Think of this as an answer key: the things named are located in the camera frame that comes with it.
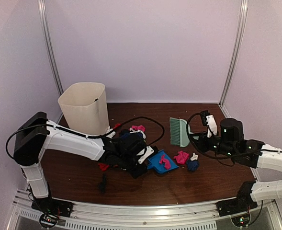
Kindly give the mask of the blue plastic dustpan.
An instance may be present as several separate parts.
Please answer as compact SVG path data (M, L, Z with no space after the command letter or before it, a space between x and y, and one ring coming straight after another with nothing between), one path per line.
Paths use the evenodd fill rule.
M147 160L147 169L154 170L158 174L169 173L178 168L178 165L164 152L164 150L158 151Z

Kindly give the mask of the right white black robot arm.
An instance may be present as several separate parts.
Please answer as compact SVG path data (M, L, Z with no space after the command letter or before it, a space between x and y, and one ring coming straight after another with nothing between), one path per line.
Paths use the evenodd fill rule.
M282 149L273 147L262 141L244 138L243 124L233 118L226 118L220 122L217 131L215 119L212 115L202 119L207 127L206 132L188 133L188 139L195 149L202 155L212 151L216 160L230 159L232 162L250 168L271 169L282 172ZM242 184L233 201L236 211L244 211L251 202L267 199L282 199L282 180L271 182L245 182Z

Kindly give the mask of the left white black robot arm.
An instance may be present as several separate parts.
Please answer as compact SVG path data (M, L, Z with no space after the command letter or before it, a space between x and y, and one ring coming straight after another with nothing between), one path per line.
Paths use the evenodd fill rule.
M115 138L115 129L109 128L103 135L87 135L63 127L38 112L14 134L13 159L22 168L34 198L46 213L56 209L56 201L50 197L40 160L46 150L58 150L83 156L110 166L127 170L133 178L147 172L146 159L154 153L146 144L145 134L128 131L127 136Z

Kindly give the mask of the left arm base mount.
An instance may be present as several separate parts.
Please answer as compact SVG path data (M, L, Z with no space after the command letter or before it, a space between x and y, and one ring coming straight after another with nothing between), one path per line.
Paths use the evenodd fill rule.
M69 218L73 209L73 204L54 198L33 198L32 209L40 211L39 224L50 229L63 222L62 217Z

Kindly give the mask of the mint green hand brush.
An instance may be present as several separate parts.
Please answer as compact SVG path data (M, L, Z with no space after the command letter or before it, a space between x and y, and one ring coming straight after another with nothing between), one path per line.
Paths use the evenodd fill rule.
M170 125L170 143L172 145L185 148L190 144L190 134L194 134L191 131L190 125L188 125L188 131L186 131L187 121L181 118L169 118Z

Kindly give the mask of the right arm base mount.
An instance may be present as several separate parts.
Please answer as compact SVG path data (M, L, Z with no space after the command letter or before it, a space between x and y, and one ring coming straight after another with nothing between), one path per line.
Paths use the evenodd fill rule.
M232 224L242 229L254 222L250 211L257 208L258 204L247 198L233 198L219 201L216 206L219 217L230 216Z

